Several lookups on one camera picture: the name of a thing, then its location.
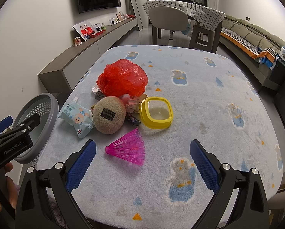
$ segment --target human hand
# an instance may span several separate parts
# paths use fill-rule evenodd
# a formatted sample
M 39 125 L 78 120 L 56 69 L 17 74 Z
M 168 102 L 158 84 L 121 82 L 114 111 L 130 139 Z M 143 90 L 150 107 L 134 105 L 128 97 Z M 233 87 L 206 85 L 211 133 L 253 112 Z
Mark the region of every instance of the human hand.
M 12 171 L 12 169 L 13 169 L 13 164 L 11 162 L 5 165 L 5 173 Z M 7 180 L 7 189 L 9 193 L 9 202 L 11 206 L 15 209 L 17 204 L 17 190 L 14 182 L 10 177 L 6 177 L 6 180 Z

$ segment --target yellow plastic container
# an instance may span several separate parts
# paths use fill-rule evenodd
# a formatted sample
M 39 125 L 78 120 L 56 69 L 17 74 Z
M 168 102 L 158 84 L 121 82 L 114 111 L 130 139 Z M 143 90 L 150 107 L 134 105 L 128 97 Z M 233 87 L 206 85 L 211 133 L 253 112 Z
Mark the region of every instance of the yellow plastic container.
M 168 107 L 168 112 L 169 112 L 169 118 L 164 119 L 164 120 L 156 120 L 153 119 L 150 115 L 149 111 L 149 102 L 150 101 L 162 101 L 164 102 L 167 107 Z M 152 129 L 162 129 L 162 128 L 167 128 L 171 125 L 172 120 L 173 120 L 173 110 L 171 107 L 170 102 L 163 97 L 148 97 L 147 99 L 143 100 L 140 105 L 140 118 L 142 123 Z

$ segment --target shuttlecock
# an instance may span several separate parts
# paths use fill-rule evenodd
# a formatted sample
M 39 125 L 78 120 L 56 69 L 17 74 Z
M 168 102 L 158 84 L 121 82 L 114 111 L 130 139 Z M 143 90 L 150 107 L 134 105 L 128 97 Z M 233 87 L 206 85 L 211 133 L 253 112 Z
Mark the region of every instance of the shuttlecock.
M 109 144 L 105 152 L 137 165 L 145 161 L 145 144 L 137 128 Z

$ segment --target gray laundry basket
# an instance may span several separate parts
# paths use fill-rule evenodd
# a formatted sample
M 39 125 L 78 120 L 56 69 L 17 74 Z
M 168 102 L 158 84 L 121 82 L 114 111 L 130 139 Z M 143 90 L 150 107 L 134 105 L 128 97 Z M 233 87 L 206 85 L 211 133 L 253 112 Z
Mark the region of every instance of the gray laundry basket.
M 36 163 L 39 153 L 47 143 L 55 126 L 59 113 L 58 101 L 49 93 L 37 95 L 22 108 L 13 123 L 12 129 L 34 113 L 40 115 L 41 121 L 40 124 L 29 133 L 33 146 L 15 158 L 20 164 Z

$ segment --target blue gripper pad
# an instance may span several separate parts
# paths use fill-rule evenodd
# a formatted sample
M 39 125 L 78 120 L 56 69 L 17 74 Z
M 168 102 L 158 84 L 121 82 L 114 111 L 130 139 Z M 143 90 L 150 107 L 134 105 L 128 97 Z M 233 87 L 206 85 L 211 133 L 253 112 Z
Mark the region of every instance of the blue gripper pad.
M 4 118 L 2 121 L 0 121 L 0 134 L 6 130 L 9 126 L 11 126 L 13 123 L 13 119 L 11 116 L 8 116 Z
M 79 187 L 95 155 L 96 143 L 91 141 L 68 171 L 66 188 L 69 192 Z
M 196 164 L 207 188 L 216 193 L 219 189 L 218 173 L 195 140 L 193 140 L 190 144 L 190 155 Z

